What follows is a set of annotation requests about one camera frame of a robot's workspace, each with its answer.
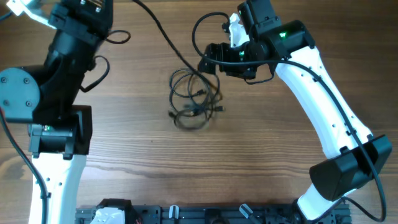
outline tangled cable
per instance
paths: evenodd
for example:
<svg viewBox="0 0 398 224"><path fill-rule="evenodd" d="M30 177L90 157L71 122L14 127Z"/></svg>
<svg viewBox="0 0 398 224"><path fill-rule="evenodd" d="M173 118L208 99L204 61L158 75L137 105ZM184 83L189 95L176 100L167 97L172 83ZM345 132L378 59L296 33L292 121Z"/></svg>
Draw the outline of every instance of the tangled cable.
<svg viewBox="0 0 398 224"><path fill-rule="evenodd" d="M173 83L173 80L177 75L181 75L177 81ZM196 93L192 93L192 80L194 77L198 77L205 89L201 89L197 91ZM170 87L170 95L169 95L169 101L170 101L170 106L172 107L173 111L169 111L169 116L173 118L174 125L178 127L179 129L186 130L186 131L193 131L193 130L198 130L203 128L210 118L213 116L213 112L217 111L224 111L223 106L217 106L217 103L223 99L222 94L220 92L220 79L218 78L217 75L215 75L217 79L217 85L214 86L209 79L204 77L203 75L198 76L196 73L193 73L190 69L187 68L181 68L173 72L173 74L170 76L170 81L169 81L169 87ZM187 94L183 95L181 93L177 93L175 91L177 85L184 79L187 78ZM178 110L176 109L174 103L173 103L173 96L177 95L181 98L189 98L191 100L191 103L189 105L184 105L184 109ZM205 99L201 103L197 103L195 101L195 97L201 96L201 95L206 95ZM186 125L183 121L182 118L194 118L198 116L204 116L204 120L196 125Z"/></svg>

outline robotic arm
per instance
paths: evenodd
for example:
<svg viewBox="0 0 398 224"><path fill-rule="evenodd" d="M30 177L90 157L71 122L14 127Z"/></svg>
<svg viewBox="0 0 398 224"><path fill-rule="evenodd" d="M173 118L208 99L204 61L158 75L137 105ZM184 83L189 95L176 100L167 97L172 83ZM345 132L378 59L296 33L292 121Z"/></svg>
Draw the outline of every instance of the robotic arm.
<svg viewBox="0 0 398 224"><path fill-rule="evenodd" d="M195 31L210 14L195 25L193 45L203 58L199 71L215 74L218 64L221 72L246 81L256 77L259 65L268 63L272 78L277 72L292 90L310 118L327 158L311 167L313 184L297 200L305 220L316 221L338 205L341 197L372 180L377 175L372 173L372 165L380 173L392 145L386 136L374 138L351 111L322 64L315 41L300 21L282 25L269 0L248 0L238 6L238 11L242 25L237 14L223 24L231 43L210 44L205 54L196 46Z"/></svg>
<svg viewBox="0 0 398 224"><path fill-rule="evenodd" d="M29 151L34 170L40 174L33 179L29 223L45 219L47 223L73 223L92 123L90 106L72 104L79 90L89 91L101 81L81 86L85 73L101 57L95 53L111 30L113 1L62 0L49 16L40 9L40 1L12 0L7 5L17 15L25 12L57 29L43 65L0 73L4 117L11 123L29 124Z"/></svg>

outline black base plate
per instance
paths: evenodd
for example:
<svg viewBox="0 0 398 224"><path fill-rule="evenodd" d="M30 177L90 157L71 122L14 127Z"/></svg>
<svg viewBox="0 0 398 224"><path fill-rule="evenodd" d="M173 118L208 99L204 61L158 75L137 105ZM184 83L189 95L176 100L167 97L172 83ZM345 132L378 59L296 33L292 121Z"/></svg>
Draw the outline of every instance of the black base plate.
<svg viewBox="0 0 398 224"><path fill-rule="evenodd" d="M250 207L254 216L263 224L289 224L291 221L291 204L266 205ZM218 209L229 224L252 224L239 211L239 207L180 207L178 220L169 219L169 207L134 206L141 216L142 224L205 224L206 209ZM90 224L94 219L96 207L77 209L75 224ZM318 224L351 224L349 205L337 206Z"/></svg>

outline black wire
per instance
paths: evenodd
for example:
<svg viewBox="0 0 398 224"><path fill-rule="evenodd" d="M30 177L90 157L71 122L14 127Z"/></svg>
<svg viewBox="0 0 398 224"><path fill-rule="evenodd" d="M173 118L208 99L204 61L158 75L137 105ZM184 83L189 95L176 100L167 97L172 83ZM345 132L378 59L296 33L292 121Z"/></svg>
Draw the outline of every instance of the black wire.
<svg viewBox="0 0 398 224"><path fill-rule="evenodd" d="M179 79L177 79L177 81L175 81L175 83L173 84L173 80L174 80L175 76L181 72L185 72L185 73ZM169 112L169 115L174 119L174 125L176 127L186 130L186 131L193 131L193 130L201 129L210 120L214 111L222 111L223 110L222 106L215 107L216 103L219 102L220 100L213 100L213 101L210 100L210 99L212 99L212 96L214 95L214 93L211 90L212 89L211 83L206 82L206 80L202 79L201 77L199 77L199 79L201 80L203 86L205 86L206 89L199 90L195 94L192 94L190 86L191 86L191 81L192 81L193 77L195 77L195 74L191 70L186 69L186 68L181 68L181 69L178 69L173 72L173 74L170 76L170 81L169 81L170 106L172 107L172 109L175 112L177 112L177 114L174 114L173 112ZM188 83L187 83L187 92L188 92L187 95L179 94L175 91L175 88L177 87L177 85L184 78L189 78ZM217 77L217 84L218 84L218 86L220 85L220 80L218 79L218 77ZM198 104L194 100L194 97L204 95L204 94L206 94L205 99L200 104ZM182 98L189 98L192 102L191 105L186 106L186 108L184 110L176 109L176 107L174 106L174 103L173 103L174 95L177 95ZM201 115L204 115L205 120L199 124L194 125L194 126L186 126L181 121L182 117L193 118L193 117L197 117L197 116L201 116Z"/></svg>
<svg viewBox="0 0 398 224"><path fill-rule="evenodd" d="M88 85L86 88L80 86L80 90L81 90L83 93L87 93L88 91L90 91L90 90L92 90L94 87L96 87L98 84L100 84L100 83L104 80L104 78L106 78L106 76L107 76L108 73L109 73L109 70L111 69L111 66L110 66L110 64L109 64L108 59L106 59L106 58L105 58L104 56L102 56L102 55L97 55L97 56L93 57L93 63L95 63L95 59L97 59L97 58L103 58L103 59L105 60L105 62L106 62L106 70L105 70L104 74L103 74L99 79L97 79L97 80L96 80L95 82L93 82L92 84Z"/></svg>
<svg viewBox="0 0 398 224"><path fill-rule="evenodd" d="M377 189L379 191L380 202L381 202L381 217L380 218L374 217L373 215L371 215L369 212L367 212L363 207L361 207L356 202L353 203L353 205L357 206L365 215L367 215L372 220L374 220L376 222L383 222L386 219L386 216L387 216L387 203L386 203L386 196L384 195L384 191L383 191L383 187L382 187L379 175L377 174L377 171L374 168L372 160L370 159L368 153L366 152L365 148L363 147L361 140L359 139L358 135L356 134L356 131L355 131L354 127L352 126L351 122L349 121L349 119L347 117L347 114L345 113L343 107L340 105L340 102L337 100L336 96L330 90L328 85L313 70L311 70L311 69L307 68L306 66L304 66L304 65L302 65L300 63L297 63L297 62L292 62L292 61L288 61L288 60L262 60L262 61L256 61L256 62L221 62L221 61L213 60L212 58L207 57L206 55L204 55L203 53L200 52L198 46L196 45L195 33L196 33L196 30L197 30L199 24L204 19L206 19L207 17L210 17L210 16L217 16L217 15L225 16L226 14L223 13L223 12L212 12L212 13L209 13L209 14L204 15L203 17L201 17L197 21L195 26L193 27L193 30L192 30L192 44L193 44L193 47L195 48L195 50L197 51L197 53L199 54L199 56L201 56L203 59L207 60L208 62L217 64L217 65L227 65L227 66L253 66L253 65L284 63L284 64L293 65L293 66L296 66L298 68L301 68L302 70L305 70L306 72L311 74L312 77L316 81L318 81L319 84L321 84L321 86L329 94L330 98L332 99L332 101L336 105L338 111L340 112L341 116L343 117L343 119L344 119L344 121L345 121L345 123L346 123L346 125L348 127L348 130L350 131L351 135L354 137L355 142L357 143L359 149L361 150L361 153L365 157L366 162L368 163L368 166L371 169L372 175L373 175L374 180L375 180L376 185L377 185ZM343 197L343 200L347 200L349 202L354 202L353 199L350 199L348 197Z"/></svg>
<svg viewBox="0 0 398 224"><path fill-rule="evenodd" d="M255 84L260 84L260 83L265 83L268 81L271 81L273 78L275 77L275 72L271 73L271 77L266 79L266 80L262 80L262 81L256 81L256 82L248 82L246 79L244 79L244 81L248 84L248 85L255 85Z"/></svg>
<svg viewBox="0 0 398 224"><path fill-rule="evenodd" d="M46 224L47 222L47 190L45 188L45 184L43 181L42 176L40 173L37 171L36 167L33 165L33 163L27 158L25 153L22 151L22 149L19 147L18 143L15 141L13 138L10 129L8 128L8 125L6 123L6 119L4 118L4 115L2 111L0 110L0 122L2 124L2 127L4 128L4 132L6 133L8 139L10 140L12 146L16 149L18 154L21 156L22 160L26 163L30 171L32 171L33 175L35 176L37 183L40 187L41 191L41 199L42 199L42 224Z"/></svg>
<svg viewBox="0 0 398 224"><path fill-rule="evenodd" d="M112 30L111 32L109 32L108 37L111 36L112 34L117 34L117 33L124 33L124 34L127 34L127 38L124 39L124 40L121 40L121 41L115 41L115 40L111 40L111 39L108 39L108 38L107 38L106 41L109 42L109 43L111 43L111 44L124 44L124 43L126 43L127 41L129 41L130 38L131 38L131 34L130 34L130 32L127 31L127 30Z"/></svg>
<svg viewBox="0 0 398 224"><path fill-rule="evenodd" d="M203 76L200 72L198 72L196 69L194 69L194 68L192 67L192 65L190 65L190 64L184 59L184 57L181 55L181 53L178 51L178 49L174 46L173 42L172 42L172 41L170 40L170 38L167 36L166 32L163 30L162 24L161 24L161 23L159 22L159 20L156 18L155 14L154 14L144 3L142 3L140 0L132 0L132 1L135 2L135 3L137 3L137 4L138 4L140 7L142 7L146 12L148 12L148 14L149 14L149 15L151 16L151 18L155 21L157 27L159 28L160 32L161 32L162 35L164 36L164 39L165 39L165 40L167 41L167 43L171 46L171 48L174 50L175 54L177 54L177 57L188 67L188 69L189 69L190 71L192 71L192 73L193 73L194 75L196 75L197 77L199 77L204 83L206 83L205 86L207 86L207 85L211 86L211 82L210 82L205 76ZM212 108L214 108L213 102L217 101L216 97L220 94L220 81L219 81L217 75L214 75L214 76L215 76L216 79L217 79L217 88L216 88L214 94L209 94L209 93L211 92L211 91L209 91L209 92L207 93L207 96L206 96L206 98L209 97L209 99L208 99L208 101L207 101L207 103L209 103L209 106L210 106L210 113L209 113L209 115L207 115L207 112L206 112L206 111L208 110L208 108L205 106L205 105L207 105L207 103L204 101L202 104L198 105L198 104L193 100L192 95L190 95L190 89L189 89L189 88L190 88L190 85L188 85L188 95L189 95L189 98L191 98L191 100L193 101L193 104L194 104L195 106L197 106L197 108L179 111L177 114L175 114L174 123L175 123L176 126L178 126L178 127L181 128L181 129L184 129L184 130L193 130L193 129L198 129L198 128L203 127L203 125L199 125L199 127L186 127L186 126L184 126L182 123L180 123L179 117L180 117L180 116L189 116L189 115L187 115L187 114L191 114L191 112L192 112L193 114L199 112L199 113L205 114L205 116L206 116L207 118L211 117L211 114L213 113L213 109L212 109Z"/></svg>
<svg viewBox="0 0 398 224"><path fill-rule="evenodd" d="M12 16L12 12L7 12L0 17L0 22L6 20L8 17Z"/></svg>

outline wood grain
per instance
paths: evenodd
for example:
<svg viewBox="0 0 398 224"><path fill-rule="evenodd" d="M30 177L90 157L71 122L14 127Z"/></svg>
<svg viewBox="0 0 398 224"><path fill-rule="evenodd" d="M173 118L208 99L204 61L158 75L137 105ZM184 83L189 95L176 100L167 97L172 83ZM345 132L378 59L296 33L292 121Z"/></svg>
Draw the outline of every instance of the wood grain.
<svg viewBox="0 0 398 224"><path fill-rule="evenodd" d="M196 20L211 11L236 11L241 1L151 0L175 45L193 65L190 42ZM323 62L351 109L375 135L398 145L398 2L394 0L273 1L284 22L300 19L314 36ZM222 105L209 127L198 132L174 128L167 115L169 75L183 67L139 6L114 4L114 29L131 31L125 45L105 43L98 54L111 73L98 87L80 93L76 104L93 107L94 134L78 193L78 206L103 198L128 198L147 205L239 205L290 203L310 185L308 169L325 159L317 134L287 86L278 78L249 86L219 74ZM227 41L222 18L198 30L201 49ZM0 69L40 64L54 31L26 16L0 24ZM269 76L261 68L260 78ZM96 80L104 65L87 73ZM11 125L27 149L25 125ZM386 223L398 223L398 156L391 154L381 179L388 202ZM32 175L0 130L0 223L27 223ZM374 183L353 197L379 214ZM355 223L370 223L353 209Z"/></svg>

